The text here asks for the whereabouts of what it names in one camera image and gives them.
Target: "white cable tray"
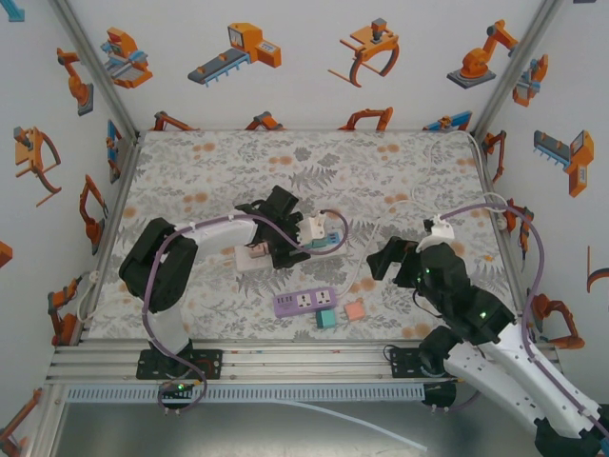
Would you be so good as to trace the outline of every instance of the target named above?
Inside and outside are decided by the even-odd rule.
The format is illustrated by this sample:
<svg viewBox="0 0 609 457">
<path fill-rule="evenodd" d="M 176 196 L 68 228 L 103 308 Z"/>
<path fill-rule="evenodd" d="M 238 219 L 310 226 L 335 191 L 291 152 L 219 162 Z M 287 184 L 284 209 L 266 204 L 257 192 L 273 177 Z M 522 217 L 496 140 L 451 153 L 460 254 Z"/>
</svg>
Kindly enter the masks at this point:
<svg viewBox="0 0 609 457">
<path fill-rule="evenodd" d="M 68 403 L 150 404 L 156 403 L 156 385 L 82 385 L 72 386 Z M 173 392 L 177 398 L 164 399 L 166 404 L 183 403 L 201 391 Z M 269 403 L 290 402 L 419 402 L 425 399 L 423 384 L 332 384 L 332 385 L 209 385 L 206 403 Z"/>
</svg>

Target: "white wall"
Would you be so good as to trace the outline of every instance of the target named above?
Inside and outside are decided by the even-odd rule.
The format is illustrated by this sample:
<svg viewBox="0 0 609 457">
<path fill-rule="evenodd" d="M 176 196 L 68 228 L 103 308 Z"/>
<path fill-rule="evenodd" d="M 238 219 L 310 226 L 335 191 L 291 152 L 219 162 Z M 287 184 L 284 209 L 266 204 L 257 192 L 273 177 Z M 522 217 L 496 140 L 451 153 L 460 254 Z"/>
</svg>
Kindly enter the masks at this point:
<svg viewBox="0 0 609 457">
<path fill-rule="evenodd" d="M 79 194 L 88 173 L 110 211 L 118 191 L 108 179 L 106 128 L 110 117 L 101 93 L 93 112 L 78 117 L 68 88 L 68 74 L 57 63 L 56 48 L 72 51 L 68 37 L 48 2 L 21 2 L 24 23 L 9 23 L 0 10 L 0 41 L 4 43 L 0 90 L 0 241 L 11 246 L 13 259 L 0 268 L 0 427 L 30 398 L 45 379 L 52 354 L 52 326 L 47 294 L 60 290 L 97 262 L 78 212 Z M 81 64 L 75 67 L 91 82 Z M 62 190 L 38 209 L 46 195 L 32 173 L 15 173 L 14 127 L 36 126 L 57 147 L 62 164 L 48 178 Z M 49 164 L 50 152 L 43 148 Z M 89 214 L 101 209 L 89 199 Z"/>
<path fill-rule="evenodd" d="M 605 174 L 609 169 L 608 17 L 607 2 L 565 2 L 533 56 L 549 56 L 549 70 L 540 93 L 528 108 L 508 100 L 491 129 L 495 134 L 500 129 L 507 132 L 505 173 L 496 188 L 502 195 L 513 197 L 517 205 L 534 211 L 534 224 L 545 246 L 540 292 L 562 300 L 571 309 L 580 336 L 586 341 L 583 349 L 560 352 L 562 366 L 576 385 L 605 403 L 609 402 L 609 281 L 598 280 L 587 293 L 586 248 L 592 247 L 592 270 L 609 267 L 609 181 Z M 588 167 L 588 187 L 576 198 L 569 196 L 568 175 L 561 166 L 554 166 L 533 151 L 537 129 L 567 145 L 583 129 L 592 135 L 595 159 Z M 494 170 L 497 158 L 492 157 L 489 164 Z M 520 256 L 517 236 L 514 233 L 512 241 Z M 537 264 L 537 248 L 532 241 L 524 271 L 528 286 Z M 567 334 L 559 317 L 546 322 L 544 331 L 550 338 Z"/>
<path fill-rule="evenodd" d="M 337 129 L 354 111 L 389 106 L 395 109 L 391 129 L 421 129 L 444 115 L 468 109 L 474 111 L 472 122 L 476 121 L 499 77 L 461 89 L 446 74 L 461 67 L 467 52 L 483 45 L 486 28 L 499 19 L 521 39 L 540 2 L 70 3 L 91 43 L 101 45 L 108 38 L 106 30 L 116 27 L 148 54 L 152 79 L 135 89 L 117 87 L 139 129 L 152 127 L 159 110 L 203 129 L 244 129 L 265 110 L 288 129 Z M 394 69 L 384 78 L 360 69 L 360 89 L 328 73 L 327 69 L 334 69 L 348 74 L 353 51 L 339 40 L 378 17 L 400 35 L 401 55 Z M 265 39 L 281 47 L 283 64 L 276 69 L 259 62 L 245 66 L 208 88 L 189 81 L 191 71 L 229 48 L 226 27 L 233 22 L 260 27 Z M 105 54 L 98 52 L 105 61 Z M 499 46 L 491 70 L 501 76 L 508 60 L 507 50 Z M 375 125 L 376 119 L 362 121 L 362 127 Z"/>
</svg>

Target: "metal floor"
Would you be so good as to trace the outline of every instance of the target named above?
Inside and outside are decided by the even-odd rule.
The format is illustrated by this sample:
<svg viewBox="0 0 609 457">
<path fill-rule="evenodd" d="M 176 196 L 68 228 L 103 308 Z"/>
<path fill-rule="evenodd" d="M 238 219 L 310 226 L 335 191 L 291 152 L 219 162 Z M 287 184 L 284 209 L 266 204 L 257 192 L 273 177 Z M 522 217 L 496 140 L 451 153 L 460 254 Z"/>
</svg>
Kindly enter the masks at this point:
<svg viewBox="0 0 609 457">
<path fill-rule="evenodd" d="M 426 454 L 374 430 L 283 405 L 204 405 L 165 417 L 155 405 L 69 405 L 61 457 L 520 457 L 534 437 L 480 398 L 455 414 L 418 403 L 323 403 L 428 447 Z"/>
</svg>

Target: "pink sponge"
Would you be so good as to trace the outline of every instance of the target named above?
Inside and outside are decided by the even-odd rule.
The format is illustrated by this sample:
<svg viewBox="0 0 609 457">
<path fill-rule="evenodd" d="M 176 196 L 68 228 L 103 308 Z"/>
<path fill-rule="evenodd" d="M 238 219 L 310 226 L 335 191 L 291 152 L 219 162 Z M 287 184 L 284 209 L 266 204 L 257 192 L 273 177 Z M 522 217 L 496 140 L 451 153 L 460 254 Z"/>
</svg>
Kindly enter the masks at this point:
<svg viewBox="0 0 609 457">
<path fill-rule="evenodd" d="M 353 302 L 344 306 L 344 312 L 349 321 L 359 321 L 365 317 L 365 309 L 362 302 Z"/>
</svg>

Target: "floral tablecloth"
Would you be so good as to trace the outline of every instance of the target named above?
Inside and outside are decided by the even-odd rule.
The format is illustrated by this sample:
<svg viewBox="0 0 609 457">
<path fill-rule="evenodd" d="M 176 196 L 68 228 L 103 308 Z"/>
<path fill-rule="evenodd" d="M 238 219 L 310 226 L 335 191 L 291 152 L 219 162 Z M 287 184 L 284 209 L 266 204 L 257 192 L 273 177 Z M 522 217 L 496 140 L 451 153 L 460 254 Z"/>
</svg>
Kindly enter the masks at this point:
<svg viewBox="0 0 609 457">
<path fill-rule="evenodd" d="M 392 235 L 420 240 L 422 219 L 415 205 L 388 207 L 408 199 L 410 186 L 427 170 L 429 149 L 440 138 L 430 132 L 185 131 L 149 132 L 129 190 L 89 338 L 144 338 L 141 301 L 127 292 L 118 269 L 147 222 L 173 224 L 227 214 L 235 205 L 266 198 L 275 185 L 301 200 L 307 215 L 337 209 L 349 222 L 346 256 L 292 269 L 235 270 L 233 249 L 207 257 L 190 274 L 181 302 L 185 328 L 203 339 L 418 339 L 440 321 L 416 308 L 411 292 L 375 282 L 364 262 L 355 284 L 337 308 L 338 325 L 317 329 L 315 315 L 277 319 L 272 298 L 280 293 L 330 285 L 342 291 L 383 214 L 372 251 Z M 433 148 L 432 168 L 416 200 L 428 207 L 456 208 L 481 194 L 472 147 L 451 135 Z M 499 247 L 487 211 L 451 220 L 473 282 L 513 309 Z M 334 227 L 340 220 L 330 220 Z M 363 302 L 366 316 L 349 323 L 343 305 Z M 421 299 L 422 305 L 431 309 Z"/>
</svg>

